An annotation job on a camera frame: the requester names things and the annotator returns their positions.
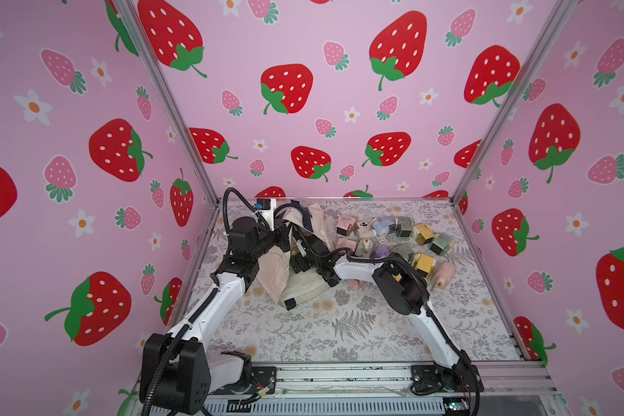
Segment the cream canvas tote bag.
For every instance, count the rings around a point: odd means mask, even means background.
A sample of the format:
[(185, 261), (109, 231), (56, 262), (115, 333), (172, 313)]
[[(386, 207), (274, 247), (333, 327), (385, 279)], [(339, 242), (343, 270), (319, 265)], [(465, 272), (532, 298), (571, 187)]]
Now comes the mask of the cream canvas tote bag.
[(293, 310), (331, 288), (317, 269), (315, 255), (334, 251), (319, 204), (293, 201), (266, 214), (277, 232), (275, 245), (258, 260), (258, 282), (271, 299)]

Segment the cream white pencil sharpener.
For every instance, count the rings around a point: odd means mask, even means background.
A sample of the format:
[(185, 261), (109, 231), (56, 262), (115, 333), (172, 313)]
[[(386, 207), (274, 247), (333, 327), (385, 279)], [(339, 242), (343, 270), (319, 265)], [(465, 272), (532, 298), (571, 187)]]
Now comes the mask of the cream white pencil sharpener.
[(361, 221), (356, 224), (355, 234), (358, 239), (375, 239), (377, 237), (374, 228), (367, 221)]

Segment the purple pencil sharpener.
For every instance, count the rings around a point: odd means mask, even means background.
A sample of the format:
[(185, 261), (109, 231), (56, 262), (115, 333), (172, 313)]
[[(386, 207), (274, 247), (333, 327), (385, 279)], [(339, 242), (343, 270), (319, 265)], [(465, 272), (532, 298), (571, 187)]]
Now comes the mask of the purple pencil sharpener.
[(387, 258), (390, 255), (390, 249), (386, 246), (386, 244), (378, 244), (372, 254), (371, 258), (380, 259)]

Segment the light blue pencil sharpener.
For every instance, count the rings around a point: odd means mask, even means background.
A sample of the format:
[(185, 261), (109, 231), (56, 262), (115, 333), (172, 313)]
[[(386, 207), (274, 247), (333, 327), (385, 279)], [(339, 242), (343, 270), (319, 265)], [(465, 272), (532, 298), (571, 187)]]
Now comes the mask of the light blue pencil sharpener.
[(376, 218), (371, 226), (378, 237), (386, 237), (395, 232), (397, 223), (392, 217), (384, 216)]

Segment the grey green pencil sharpener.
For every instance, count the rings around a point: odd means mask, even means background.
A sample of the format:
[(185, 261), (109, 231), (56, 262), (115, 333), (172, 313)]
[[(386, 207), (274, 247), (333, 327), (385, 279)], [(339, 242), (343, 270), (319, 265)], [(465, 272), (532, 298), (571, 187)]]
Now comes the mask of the grey green pencil sharpener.
[(406, 216), (398, 216), (396, 218), (396, 234), (398, 237), (408, 239), (414, 232), (414, 223), (411, 218)]

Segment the yellow pencil sharpener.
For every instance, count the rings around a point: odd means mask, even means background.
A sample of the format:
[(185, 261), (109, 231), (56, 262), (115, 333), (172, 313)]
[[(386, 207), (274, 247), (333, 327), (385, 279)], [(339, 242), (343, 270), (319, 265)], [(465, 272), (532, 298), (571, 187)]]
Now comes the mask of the yellow pencil sharpener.
[(414, 226), (415, 241), (418, 245), (424, 246), (430, 244), (435, 238), (435, 233), (426, 224), (417, 224)]
[(412, 266), (414, 267), (414, 270), (421, 275), (421, 277), (424, 277), (426, 280), (430, 280), (433, 276), (436, 262), (436, 258), (429, 256), (428, 254), (417, 253), (414, 256)]

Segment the mint green pencil sharpener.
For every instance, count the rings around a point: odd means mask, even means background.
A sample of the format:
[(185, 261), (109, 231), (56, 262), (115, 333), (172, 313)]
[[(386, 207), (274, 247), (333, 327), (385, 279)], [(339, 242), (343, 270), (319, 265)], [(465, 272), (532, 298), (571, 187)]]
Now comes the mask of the mint green pencil sharpener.
[(437, 233), (431, 244), (430, 251), (437, 256), (445, 256), (455, 246), (455, 240), (449, 234), (444, 232)]

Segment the pink round pencil sharpener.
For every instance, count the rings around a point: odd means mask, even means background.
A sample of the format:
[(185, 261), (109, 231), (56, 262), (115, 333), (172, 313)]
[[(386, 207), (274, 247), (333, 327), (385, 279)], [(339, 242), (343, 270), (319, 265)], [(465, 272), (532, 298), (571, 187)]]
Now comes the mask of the pink round pencil sharpener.
[(442, 262), (435, 267), (431, 286), (433, 289), (445, 289), (454, 279), (457, 272), (455, 265), (449, 262)]

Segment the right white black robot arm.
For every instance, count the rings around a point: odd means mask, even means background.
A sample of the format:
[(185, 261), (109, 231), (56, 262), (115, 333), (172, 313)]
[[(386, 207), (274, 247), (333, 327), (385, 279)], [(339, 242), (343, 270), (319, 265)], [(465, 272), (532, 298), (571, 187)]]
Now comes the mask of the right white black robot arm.
[(331, 287), (342, 280), (374, 284), (388, 306), (407, 317), (430, 348), (441, 389), (459, 393), (484, 391), (478, 369), (438, 319), (424, 278), (405, 258), (398, 254), (361, 258), (348, 248), (319, 253), (301, 240), (294, 243), (291, 253), (296, 271), (314, 270)]

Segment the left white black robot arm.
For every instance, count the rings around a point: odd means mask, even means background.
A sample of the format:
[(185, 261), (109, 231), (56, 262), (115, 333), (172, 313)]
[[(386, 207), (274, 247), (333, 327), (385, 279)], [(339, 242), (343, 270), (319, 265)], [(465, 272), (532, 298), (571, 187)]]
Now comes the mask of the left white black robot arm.
[(280, 219), (268, 227), (252, 217), (229, 227), (227, 252), (211, 274), (209, 291), (166, 334), (147, 340), (140, 375), (143, 415), (156, 407), (194, 415), (206, 410), (211, 393), (224, 388), (243, 393), (254, 386), (249, 355), (225, 352), (212, 362), (206, 350), (225, 315), (256, 280), (260, 258), (274, 247), (288, 247), (288, 227)]

